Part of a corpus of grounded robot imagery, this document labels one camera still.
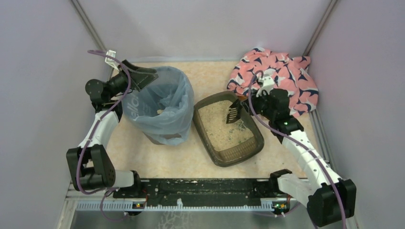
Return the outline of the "black litter scoop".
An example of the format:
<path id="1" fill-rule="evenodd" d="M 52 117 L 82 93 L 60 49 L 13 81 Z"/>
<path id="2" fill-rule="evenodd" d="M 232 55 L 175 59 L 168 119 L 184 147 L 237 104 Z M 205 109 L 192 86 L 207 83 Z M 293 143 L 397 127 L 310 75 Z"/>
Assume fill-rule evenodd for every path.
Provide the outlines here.
<path id="1" fill-rule="evenodd" d="M 237 99 L 228 107 L 226 124 L 232 124 L 240 120 L 242 116 L 242 110 L 245 110 L 248 115 L 251 115 L 247 98 L 244 100 Z"/>

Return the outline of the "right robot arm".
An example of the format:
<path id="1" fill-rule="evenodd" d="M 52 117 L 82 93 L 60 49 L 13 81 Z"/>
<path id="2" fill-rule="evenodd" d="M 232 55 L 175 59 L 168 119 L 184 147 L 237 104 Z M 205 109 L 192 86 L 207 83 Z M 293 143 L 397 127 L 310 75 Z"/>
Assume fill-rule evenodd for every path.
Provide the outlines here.
<path id="1" fill-rule="evenodd" d="M 259 96 L 250 92 L 248 104 L 255 118 L 262 115 L 269 120 L 265 123 L 258 118 L 294 156 L 307 176 L 308 180 L 304 182 L 289 172 L 276 175 L 279 192 L 305 206 L 316 226 L 341 221 L 346 228 L 346 220 L 354 215 L 356 185 L 334 172 L 314 148 L 302 124 L 290 114 L 287 91 L 273 89 Z"/>

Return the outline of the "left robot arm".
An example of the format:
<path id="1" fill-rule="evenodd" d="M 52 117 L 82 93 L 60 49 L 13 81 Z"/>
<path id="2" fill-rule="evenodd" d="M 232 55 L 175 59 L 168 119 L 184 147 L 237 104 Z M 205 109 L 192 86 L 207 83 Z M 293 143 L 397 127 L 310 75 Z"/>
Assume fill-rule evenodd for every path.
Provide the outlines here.
<path id="1" fill-rule="evenodd" d="M 95 110 L 95 119 L 84 140 L 66 153 L 75 190 L 85 195 L 119 188 L 140 190 L 137 172 L 116 170 L 106 149 L 123 115 L 122 99 L 116 100 L 115 97 L 139 92 L 157 78 L 157 70 L 138 67 L 123 60 L 118 65 L 118 74 L 108 81 L 91 79 L 85 84 L 85 91 Z"/>

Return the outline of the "brown litter box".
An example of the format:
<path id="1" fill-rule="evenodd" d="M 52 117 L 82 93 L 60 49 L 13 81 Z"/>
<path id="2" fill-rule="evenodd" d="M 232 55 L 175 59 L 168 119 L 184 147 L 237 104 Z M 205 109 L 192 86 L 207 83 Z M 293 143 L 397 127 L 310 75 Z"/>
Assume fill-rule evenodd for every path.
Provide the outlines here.
<path id="1" fill-rule="evenodd" d="M 243 109 L 241 118 L 226 123 L 228 107 L 238 97 L 230 91 L 210 95 L 194 106 L 193 122 L 203 145 L 219 167 L 239 164 L 258 154 L 264 147 L 264 138 L 252 119 Z"/>

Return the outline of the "pink patterned cloth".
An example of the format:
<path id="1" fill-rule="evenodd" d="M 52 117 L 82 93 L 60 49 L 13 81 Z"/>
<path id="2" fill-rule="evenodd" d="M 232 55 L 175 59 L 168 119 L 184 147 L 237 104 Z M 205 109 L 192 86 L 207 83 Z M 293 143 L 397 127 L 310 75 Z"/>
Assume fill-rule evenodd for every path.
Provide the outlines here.
<path id="1" fill-rule="evenodd" d="M 308 74 L 309 56 L 289 57 L 286 52 L 275 52 L 256 47 L 243 55 L 230 73 L 227 90 L 238 96 L 248 96 L 248 86 L 258 71 L 270 76 L 275 88 L 288 92 L 290 114 L 299 117 L 314 111 L 319 100 L 319 90 Z"/>

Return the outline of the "blue-lined trash bin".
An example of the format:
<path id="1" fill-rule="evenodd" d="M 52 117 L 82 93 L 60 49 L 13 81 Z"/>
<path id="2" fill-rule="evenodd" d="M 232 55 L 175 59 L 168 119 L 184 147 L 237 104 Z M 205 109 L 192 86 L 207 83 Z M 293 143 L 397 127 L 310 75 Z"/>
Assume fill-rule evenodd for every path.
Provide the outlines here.
<path id="1" fill-rule="evenodd" d="M 180 69 L 161 66 L 155 70 L 155 81 L 122 100 L 123 113 L 152 143 L 177 146 L 189 137 L 194 91 Z"/>

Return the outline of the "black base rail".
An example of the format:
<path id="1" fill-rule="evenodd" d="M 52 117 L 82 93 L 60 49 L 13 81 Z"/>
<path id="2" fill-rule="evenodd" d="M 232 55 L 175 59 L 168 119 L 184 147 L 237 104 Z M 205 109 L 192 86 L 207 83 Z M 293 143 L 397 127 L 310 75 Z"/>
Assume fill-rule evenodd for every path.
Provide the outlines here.
<path id="1" fill-rule="evenodd" d="M 77 210 L 142 211 L 252 211 L 287 213 L 299 206 L 294 198 L 277 194 L 267 178 L 149 178 L 140 190 L 122 188 L 84 195 L 69 188 L 68 200 Z"/>

